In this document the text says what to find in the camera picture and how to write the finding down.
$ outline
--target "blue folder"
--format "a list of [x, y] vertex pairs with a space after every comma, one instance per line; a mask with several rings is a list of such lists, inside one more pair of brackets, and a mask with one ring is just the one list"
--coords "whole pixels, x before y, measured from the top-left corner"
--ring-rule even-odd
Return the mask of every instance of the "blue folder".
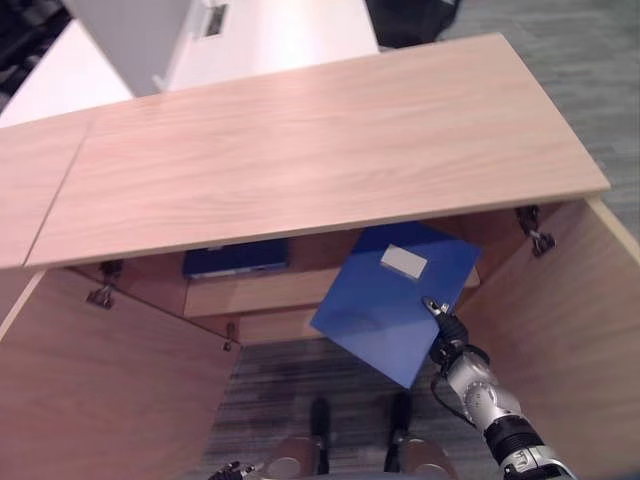
[[[414, 278], [383, 265], [390, 245], [426, 259]], [[405, 388], [438, 335], [422, 297], [455, 305], [480, 249], [418, 222], [364, 230], [311, 325]]]

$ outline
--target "cabinet door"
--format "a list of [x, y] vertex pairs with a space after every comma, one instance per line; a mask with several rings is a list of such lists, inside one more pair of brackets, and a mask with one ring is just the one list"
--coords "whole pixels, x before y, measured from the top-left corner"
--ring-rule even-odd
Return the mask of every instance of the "cabinet door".
[[199, 463], [238, 348], [123, 295], [89, 305], [97, 285], [47, 273], [0, 343], [2, 479], [172, 479]]
[[640, 248], [601, 202], [562, 206], [458, 311], [580, 478], [640, 470]]

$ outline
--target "white label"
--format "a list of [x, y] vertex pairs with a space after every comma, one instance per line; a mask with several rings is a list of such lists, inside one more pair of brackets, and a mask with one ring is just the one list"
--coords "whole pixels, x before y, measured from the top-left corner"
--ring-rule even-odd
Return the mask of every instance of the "white label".
[[427, 266], [427, 259], [411, 253], [404, 248], [390, 244], [384, 252], [384, 255], [382, 255], [380, 263], [418, 280], [420, 275], [422, 275], [424, 267]]

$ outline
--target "metal hinge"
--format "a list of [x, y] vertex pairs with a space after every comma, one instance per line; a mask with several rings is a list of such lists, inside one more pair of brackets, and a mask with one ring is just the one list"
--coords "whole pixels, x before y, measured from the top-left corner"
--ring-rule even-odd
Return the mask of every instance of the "metal hinge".
[[122, 275], [122, 266], [124, 260], [109, 260], [108, 262], [102, 262], [100, 264], [100, 271], [103, 276], [104, 286], [92, 290], [87, 295], [87, 303], [96, 305], [97, 307], [110, 310], [113, 307], [114, 300], [111, 297], [111, 292], [115, 288], [116, 281]]
[[538, 231], [540, 207], [537, 205], [518, 207], [516, 208], [516, 215], [522, 231], [527, 237], [530, 237], [533, 242], [532, 252], [534, 257], [540, 258], [556, 246], [556, 241], [550, 233]]
[[231, 351], [231, 345], [236, 341], [236, 324], [233, 322], [227, 323], [227, 341], [224, 342], [222, 350], [225, 352]]

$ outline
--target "wooden panel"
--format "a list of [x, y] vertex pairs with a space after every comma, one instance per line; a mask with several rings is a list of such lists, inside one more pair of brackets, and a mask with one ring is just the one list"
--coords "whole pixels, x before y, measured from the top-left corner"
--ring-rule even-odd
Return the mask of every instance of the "wooden panel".
[[48, 273], [0, 344], [0, 477], [174, 479], [193, 465], [238, 349], [93, 282]]
[[33, 276], [32, 271], [0, 271], [0, 319], [4, 318]]
[[[117, 288], [182, 317], [188, 285], [182, 275], [183, 260], [183, 252], [127, 259]], [[77, 270], [94, 280], [103, 281], [99, 263], [81, 265]]]
[[0, 129], [0, 268], [26, 260], [94, 113]]
[[535, 259], [523, 244], [458, 310], [543, 439], [585, 479], [640, 468], [640, 247], [612, 217], [600, 203], [562, 206], [544, 223], [558, 247]]
[[224, 335], [227, 323], [235, 325], [236, 340], [241, 345], [287, 342], [318, 338], [322, 334], [311, 327], [316, 307], [279, 309], [246, 315], [196, 317], [191, 321], [202, 328]]
[[518, 55], [488, 35], [103, 107], [28, 263], [301, 235], [607, 187]]

